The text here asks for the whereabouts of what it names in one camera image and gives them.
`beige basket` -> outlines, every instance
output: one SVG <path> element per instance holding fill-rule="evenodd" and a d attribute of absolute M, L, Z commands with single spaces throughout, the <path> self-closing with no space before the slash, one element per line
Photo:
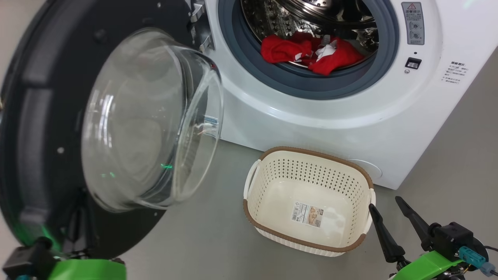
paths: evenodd
<path fill-rule="evenodd" d="M 265 152 L 249 171 L 244 212 L 263 236 L 294 249 L 337 257 L 370 229 L 372 180 L 347 160 L 291 147 Z"/>

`basket handle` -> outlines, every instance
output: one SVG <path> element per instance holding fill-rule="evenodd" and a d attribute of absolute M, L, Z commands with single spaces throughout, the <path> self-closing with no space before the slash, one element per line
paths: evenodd
<path fill-rule="evenodd" d="M 252 178 L 256 178 L 257 172 L 259 171 L 259 163 L 261 162 L 261 159 L 256 160 L 251 168 L 249 169 L 248 176 L 246 178 L 246 183 L 244 185 L 244 199 L 248 198 L 248 192 L 252 188 L 252 185 L 254 184 L 254 180 L 251 180 Z"/>
<path fill-rule="evenodd" d="M 375 201 L 376 201 L 375 191 L 372 188 L 372 189 L 370 189 L 370 203 L 375 205 Z M 365 225 L 365 230 L 363 230 L 364 234 L 367 234 L 371 225 L 372 225 L 372 216 L 370 215 L 370 211 L 369 211 L 369 216 L 367 217 L 367 224 Z"/>

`wire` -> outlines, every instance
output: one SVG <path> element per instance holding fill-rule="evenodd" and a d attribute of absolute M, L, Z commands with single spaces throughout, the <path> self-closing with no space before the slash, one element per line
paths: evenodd
<path fill-rule="evenodd" d="M 491 247 L 491 246 L 484 246 L 484 248 L 486 249 L 490 249 L 490 250 L 493 250 L 493 251 L 497 251 L 498 252 L 498 249 L 495 248 L 495 247 Z"/>

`washing machine door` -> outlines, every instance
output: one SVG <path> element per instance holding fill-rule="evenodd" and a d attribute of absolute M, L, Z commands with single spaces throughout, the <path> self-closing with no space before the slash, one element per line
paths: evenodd
<path fill-rule="evenodd" d="M 0 206 L 24 245 L 114 258 L 192 196 L 221 131 L 220 76 L 184 0 L 47 1 L 1 92 Z"/>

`transparent glass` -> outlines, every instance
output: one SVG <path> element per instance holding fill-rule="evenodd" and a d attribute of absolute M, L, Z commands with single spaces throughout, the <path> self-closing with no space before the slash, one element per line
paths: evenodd
<path fill-rule="evenodd" d="M 157 29 L 131 35 L 105 62 L 85 111 L 88 189 L 114 212 L 189 198 L 209 169 L 222 120 L 220 76 L 208 58 Z"/>

